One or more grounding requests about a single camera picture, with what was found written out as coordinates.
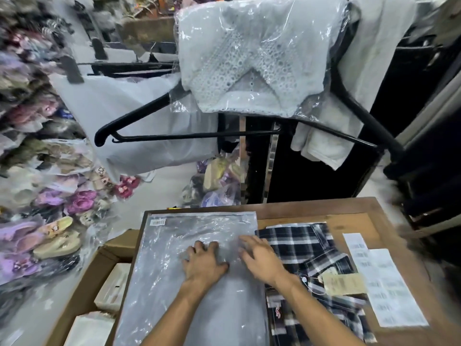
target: hand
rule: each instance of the hand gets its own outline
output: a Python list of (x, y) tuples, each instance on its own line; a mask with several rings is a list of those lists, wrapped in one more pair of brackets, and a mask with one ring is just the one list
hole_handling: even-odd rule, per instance
[(211, 242), (208, 249), (197, 240), (194, 246), (187, 248), (189, 260), (182, 261), (182, 268), (186, 273), (186, 282), (192, 283), (201, 293), (206, 293), (229, 269), (229, 264), (216, 263), (218, 242)]
[(242, 260), (248, 269), (253, 273), (255, 278), (277, 289), (277, 282), (286, 276), (290, 276), (290, 273), (285, 269), (282, 261), (275, 255), (267, 239), (260, 239), (256, 235), (242, 235), (239, 238), (247, 243), (253, 251), (254, 258), (247, 251), (243, 249), (240, 251)]

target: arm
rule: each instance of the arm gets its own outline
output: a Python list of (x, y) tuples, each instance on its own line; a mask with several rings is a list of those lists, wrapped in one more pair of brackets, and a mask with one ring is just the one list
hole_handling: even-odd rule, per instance
[(312, 297), (296, 275), (285, 270), (266, 239), (257, 236), (240, 236), (240, 239), (253, 251), (254, 258), (245, 250), (241, 251), (248, 269), (255, 278), (273, 286), (288, 301), (315, 346), (365, 345)]
[(201, 300), (229, 269), (227, 263), (216, 263), (217, 248), (218, 243), (211, 242), (206, 250), (200, 241), (196, 241), (194, 247), (187, 248), (189, 261), (182, 262), (186, 280), (141, 346), (182, 346)]

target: white eyelet top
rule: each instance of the white eyelet top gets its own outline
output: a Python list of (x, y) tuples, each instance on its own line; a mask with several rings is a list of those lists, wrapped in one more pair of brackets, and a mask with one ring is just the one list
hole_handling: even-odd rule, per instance
[(180, 10), (182, 86), (203, 112), (292, 117), (324, 90), (346, 0), (235, 0)]

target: plaid shirt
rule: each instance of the plaid shirt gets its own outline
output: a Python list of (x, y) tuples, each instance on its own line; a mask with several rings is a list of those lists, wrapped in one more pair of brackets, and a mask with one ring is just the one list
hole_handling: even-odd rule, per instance
[[(338, 274), (354, 273), (349, 257), (338, 251), (325, 222), (291, 223), (257, 231), (282, 260), (285, 268), (296, 273), (313, 296), (365, 342), (376, 342), (365, 319), (366, 299), (353, 296), (325, 295), (319, 275), (334, 267)], [(303, 327), (287, 301), (275, 289), (266, 287), (267, 310), (276, 346), (310, 346)]]

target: cardboard box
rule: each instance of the cardboard box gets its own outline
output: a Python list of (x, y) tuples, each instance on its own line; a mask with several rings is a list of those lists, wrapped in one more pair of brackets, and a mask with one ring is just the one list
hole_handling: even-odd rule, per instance
[(131, 263), (138, 235), (139, 230), (130, 229), (96, 251), (44, 346), (63, 346), (75, 317), (99, 310), (96, 295), (117, 263)]
[[(239, 211), (256, 211), (259, 229), (283, 223), (326, 221), (337, 248), (348, 254), (349, 250), (344, 242), (343, 233), (361, 233), (369, 249), (387, 248), (430, 326), (383, 328), (378, 325), (372, 308), (366, 306), (366, 318), (377, 338), (377, 344), (386, 346), (451, 346), (459, 344), (461, 333), (447, 319), (442, 310), (425, 268), (421, 261), (407, 249), (405, 241), (397, 235), (377, 200), (375, 198), (351, 198), (212, 209), (146, 211), (136, 245), (136, 231), (129, 231), (123, 235), (124, 238), (123, 236), (115, 238), (115, 242), (108, 242), (98, 251), (46, 346), (62, 346), (75, 316), (95, 310), (93, 300), (112, 267), (117, 262), (129, 262), (131, 257), (135, 256), (134, 253), (137, 252), (142, 230), (150, 214)], [(131, 273), (132, 271), (130, 271), (127, 286), (130, 282)], [(117, 325), (118, 318), (106, 346), (112, 345)]]

